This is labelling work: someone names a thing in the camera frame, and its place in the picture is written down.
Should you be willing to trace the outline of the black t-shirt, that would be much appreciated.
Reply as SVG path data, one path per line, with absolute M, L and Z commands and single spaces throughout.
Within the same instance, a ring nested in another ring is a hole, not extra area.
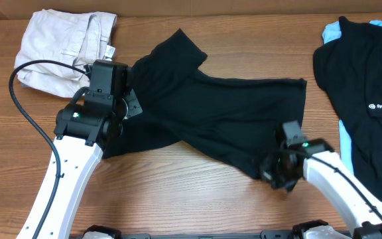
M 136 61 L 128 77 L 142 111 L 123 121 L 103 158 L 184 141 L 259 178 L 260 163 L 277 145 L 276 128 L 303 119 L 306 81 L 214 78 L 200 70 L 206 58 L 176 31 Z

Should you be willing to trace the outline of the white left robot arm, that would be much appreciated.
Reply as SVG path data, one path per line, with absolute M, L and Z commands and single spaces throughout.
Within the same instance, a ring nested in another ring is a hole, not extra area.
M 52 155 L 19 238 L 68 238 L 84 189 L 121 122 L 142 112 L 133 90 L 80 88 L 56 116 Z

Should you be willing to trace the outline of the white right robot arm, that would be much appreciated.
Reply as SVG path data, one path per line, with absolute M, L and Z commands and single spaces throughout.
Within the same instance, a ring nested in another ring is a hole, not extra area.
M 382 202 L 323 139 L 283 140 L 259 170 L 273 189 L 291 191 L 300 179 L 316 187 L 339 213 L 350 238 L 382 238 Z

